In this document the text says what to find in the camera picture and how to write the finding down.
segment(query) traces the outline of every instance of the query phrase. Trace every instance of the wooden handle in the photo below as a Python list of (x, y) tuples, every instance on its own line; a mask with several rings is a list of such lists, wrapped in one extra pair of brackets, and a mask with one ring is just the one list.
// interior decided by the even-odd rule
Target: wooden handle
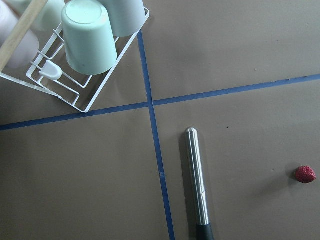
[(0, 72), (6, 67), (11, 56), (24, 39), (32, 23), (35, 21), (48, 0), (32, 0), (20, 20), (0, 48)]

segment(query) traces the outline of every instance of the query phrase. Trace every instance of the strawberry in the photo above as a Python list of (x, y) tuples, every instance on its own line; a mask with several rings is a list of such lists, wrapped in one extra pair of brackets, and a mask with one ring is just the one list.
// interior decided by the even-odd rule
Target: strawberry
[(311, 183), (317, 179), (315, 171), (309, 166), (298, 167), (295, 171), (295, 178), (303, 184)]

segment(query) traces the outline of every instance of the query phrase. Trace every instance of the upside-down cup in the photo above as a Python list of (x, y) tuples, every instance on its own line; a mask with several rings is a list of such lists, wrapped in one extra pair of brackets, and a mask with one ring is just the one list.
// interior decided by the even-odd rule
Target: upside-down cup
[(76, 72), (102, 74), (113, 67), (117, 50), (106, 8), (96, 0), (72, 0), (62, 10), (66, 60)]
[(98, 0), (110, 16), (114, 36), (127, 37), (141, 29), (146, 21), (143, 0)]

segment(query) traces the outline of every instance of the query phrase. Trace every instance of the blue tape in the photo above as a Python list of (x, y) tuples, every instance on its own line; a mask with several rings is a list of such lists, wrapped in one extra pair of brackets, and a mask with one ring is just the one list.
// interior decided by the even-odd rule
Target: blue tape
[(161, 190), (162, 190), (162, 198), (163, 198), (163, 204), (164, 204), (166, 223), (167, 223), (167, 227), (168, 227), (169, 238), (170, 238), (170, 240), (174, 240), (175, 239), (175, 232), (174, 232), (174, 226), (173, 226), (173, 221), (172, 221), (172, 216), (171, 216), (169, 195), (168, 195), (168, 189), (167, 189), (167, 183), (166, 183), (164, 164), (163, 164), (163, 159), (162, 159), (162, 154), (161, 154), (161, 147), (160, 147), (160, 140), (159, 140), (159, 134), (158, 134), (158, 126), (157, 126), (155, 108), (154, 108), (153, 99), (152, 99), (152, 92), (151, 92), (149, 71), (148, 71), (147, 58), (146, 58), (146, 52), (145, 52), (145, 45), (144, 45), (143, 35), (142, 35), (141, 31), (138, 33), (137, 38), (138, 38), (138, 43), (139, 43), (139, 50), (140, 50), (140, 57), (141, 57), (141, 63), (142, 63), (145, 91), (146, 91), (147, 103), (148, 103), (150, 120), (151, 120), (151, 128), (152, 128), (152, 135), (153, 135), (154, 148), (155, 148), (155, 154), (156, 154), (156, 161), (157, 161), (158, 171), (159, 171), (159, 175), (160, 175), (160, 185), (161, 185)]
[(279, 87), (283, 85), (298, 84), (298, 83), (304, 83), (304, 82), (315, 81), (315, 80), (320, 80), (320, 74), (312, 75), (312, 76), (297, 77), (292, 79), (284, 79), (284, 80), (273, 81), (273, 82), (258, 83), (258, 84), (247, 85), (247, 86), (239, 86), (239, 87), (216, 90), (216, 91), (208, 91), (208, 92), (196, 93), (196, 94), (185, 95), (185, 96), (171, 97), (171, 98), (166, 98), (161, 100), (155, 100), (153, 101), (153, 104), (154, 106), (173, 104), (178, 102), (204, 99), (204, 98), (216, 97), (216, 96), (227, 95), (227, 94), (236, 94), (236, 93), (247, 92), (252, 90), (273, 88), (273, 87)]
[(124, 105), (124, 106), (116, 106), (116, 107), (109, 107), (109, 108), (104, 108), (99, 110), (92, 110), (87, 113), (74, 113), (74, 114), (54, 116), (54, 117), (48, 117), (43, 119), (37, 119), (37, 120), (23, 121), (23, 122), (2, 125), (0, 126), (0, 131), (30, 127), (30, 126), (41, 125), (41, 124), (49, 124), (49, 123), (67, 121), (72, 119), (86, 118), (86, 117), (92, 117), (92, 116), (103, 115), (103, 114), (117, 113), (117, 112), (141, 109), (141, 108), (147, 108), (147, 107), (148, 107), (147, 102), (141, 102), (136, 104)]

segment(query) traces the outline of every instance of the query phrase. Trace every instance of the metal rod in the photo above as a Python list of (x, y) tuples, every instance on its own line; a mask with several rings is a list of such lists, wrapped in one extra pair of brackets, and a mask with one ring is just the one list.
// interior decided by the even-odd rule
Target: metal rod
[(206, 189), (203, 179), (198, 133), (195, 128), (189, 127), (185, 134), (189, 166), (192, 176), (192, 189), (195, 199), (196, 223), (197, 225), (202, 226), (208, 225), (210, 220), (207, 209)]

